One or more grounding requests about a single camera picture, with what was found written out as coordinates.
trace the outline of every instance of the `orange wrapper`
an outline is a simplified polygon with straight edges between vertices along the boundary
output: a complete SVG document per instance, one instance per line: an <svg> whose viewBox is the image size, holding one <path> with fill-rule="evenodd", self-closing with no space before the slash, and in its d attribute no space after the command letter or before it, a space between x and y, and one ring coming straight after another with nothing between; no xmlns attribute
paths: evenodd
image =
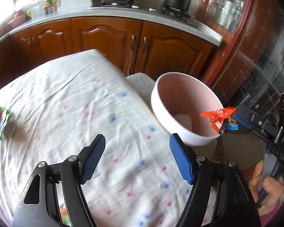
<svg viewBox="0 0 284 227"><path fill-rule="evenodd" d="M215 129L216 132L219 132L224 119L231 117L235 110L235 107L226 107L216 111L202 112L200 116L211 119L211 126Z"/></svg>

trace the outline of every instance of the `metal bolt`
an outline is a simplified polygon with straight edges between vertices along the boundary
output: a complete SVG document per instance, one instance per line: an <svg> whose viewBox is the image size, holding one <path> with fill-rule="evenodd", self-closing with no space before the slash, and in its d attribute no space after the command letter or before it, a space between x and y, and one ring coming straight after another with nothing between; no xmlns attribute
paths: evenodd
<svg viewBox="0 0 284 227"><path fill-rule="evenodd" d="M205 161L205 157L203 155L198 155L197 161Z"/></svg>
<svg viewBox="0 0 284 227"><path fill-rule="evenodd" d="M38 163L38 167L43 167L43 166L45 166L45 162L44 161L41 161L41 162Z"/></svg>
<svg viewBox="0 0 284 227"><path fill-rule="evenodd" d="M72 156L68 157L69 161L75 161L76 159L77 159L77 156L75 156L75 155L72 155Z"/></svg>
<svg viewBox="0 0 284 227"><path fill-rule="evenodd" d="M230 161L228 162L228 165L229 165L230 167L234 167L234 166L236 166L236 163L235 163L234 161L230 160Z"/></svg>

